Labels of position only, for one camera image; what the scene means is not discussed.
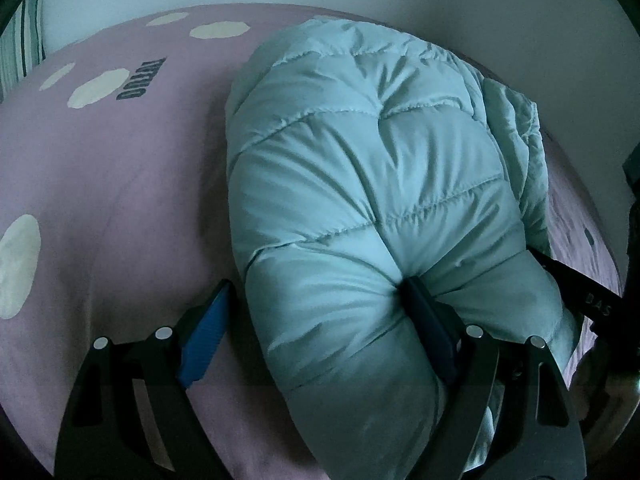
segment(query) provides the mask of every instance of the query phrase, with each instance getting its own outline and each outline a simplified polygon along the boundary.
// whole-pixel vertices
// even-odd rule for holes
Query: white polka dot
[[[22,215],[0,239],[0,319],[16,316],[31,291],[40,254],[40,228]]]
[[[201,25],[191,30],[190,36],[199,40],[212,40],[213,38],[232,38],[240,36],[251,27],[244,22],[215,22],[209,25]]]
[[[156,25],[166,25],[167,23],[177,22],[189,15],[188,12],[172,12],[171,14],[165,14],[154,20],[151,20],[146,24],[147,27],[155,27]]]
[[[42,85],[40,85],[40,90],[46,90],[47,88],[51,88],[58,81],[60,81],[65,75],[71,72],[71,69],[75,66],[76,66],[75,63],[69,63],[63,66],[60,70],[55,71],[53,74],[47,77],[47,79],[44,81],[44,83],[42,83]]]
[[[128,78],[129,70],[126,68],[109,70],[76,88],[66,105],[69,108],[84,108],[116,91]]]

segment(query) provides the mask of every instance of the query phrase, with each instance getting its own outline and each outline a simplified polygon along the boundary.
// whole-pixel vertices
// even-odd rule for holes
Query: blue gripper pad
[[[188,310],[177,323],[182,355],[176,377],[185,389],[200,380],[209,368],[228,326],[229,308],[235,298],[234,286],[223,280],[206,304]]]

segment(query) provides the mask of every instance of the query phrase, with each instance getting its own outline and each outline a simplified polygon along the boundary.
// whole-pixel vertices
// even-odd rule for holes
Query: striped fabric
[[[0,103],[44,58],[42,0],[23,0],[0,36]]]

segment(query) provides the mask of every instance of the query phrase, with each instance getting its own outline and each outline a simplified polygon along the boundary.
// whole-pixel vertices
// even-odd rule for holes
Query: gray wall
[[[205,3],[279,2],[354,12],[457,49],[538,102],[591,191],[621,270],[632,195],[622,162],[640,140],[640,40],[615,0],[44,0],[49,52],[116,23]]]

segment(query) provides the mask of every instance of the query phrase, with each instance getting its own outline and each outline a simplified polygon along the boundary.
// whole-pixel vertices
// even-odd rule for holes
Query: purple bedsheet
[[[133,20],[50,56],[0,106],[0,235],[30,215],[40,243],[26,300],[0,310],[0,404],[49,471],[95,338],[138,340],[172,325],[221,278],[241,290],[226,206],[226,96],[268,35],[318,14],[354,18],[234,4]],[[548,136],[545,147],[555,256],[618,291],[588,194]],[[12,250],[33,247],[29,222]],[[326,478],[244,306],[188,395],[236,480]]]

